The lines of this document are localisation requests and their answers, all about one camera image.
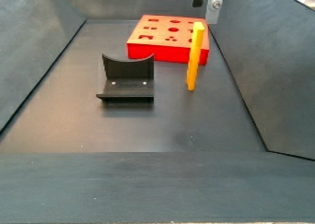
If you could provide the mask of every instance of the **gray wall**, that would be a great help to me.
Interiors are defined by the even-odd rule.
[[[65,0],[0,0],[0,131],[85,18]]]
[[[140,19],[144,14],[204,18],[190,0],[69,0],[87,19]]]
[[[212,33],[269,150],[315,159],[315,12],[225,0]]]

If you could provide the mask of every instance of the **gray floor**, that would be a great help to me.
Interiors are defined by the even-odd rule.
[[[83,25],[1,134],[0,223],[313,222],[315,163],[264,151],[213,41],[194,92],[156,62],[153,106],[102,106],[131,29]]]
[[[194,92],[186,65],[154,62],[153,105],[102,105],[101,54],[126,58],[133,26],[83,25],[1,135],[1,153],[264,151],[213,40]]]

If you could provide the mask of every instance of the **red box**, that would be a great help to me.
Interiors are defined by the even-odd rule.
[[[202,18],[144,15],[126,41],[127,57],[145,58],[153,53],[153,59],[174,63],[188,63],[193,22],[201,22],[205,28],[198,64],[205,65],[209,54],[208,25]]]

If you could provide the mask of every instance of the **red shape sorter block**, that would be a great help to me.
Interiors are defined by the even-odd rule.
[[[193,22],[205,28],[198,64],[205,65],[209,54],[208,25],[202,18],[144,15],[126,41],[127,57],[146,58],[153,53],[158,61],[188,63]]]

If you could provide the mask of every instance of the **yellow stick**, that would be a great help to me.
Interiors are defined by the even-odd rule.
[[[188,63],[186,79],[185,79],[189,90],[194,90],[194,87],[196,87],[202,33],[204,33],[204,27],[202,27],[201,22],[194,22],[190,53],[189,53],[189,63]]]

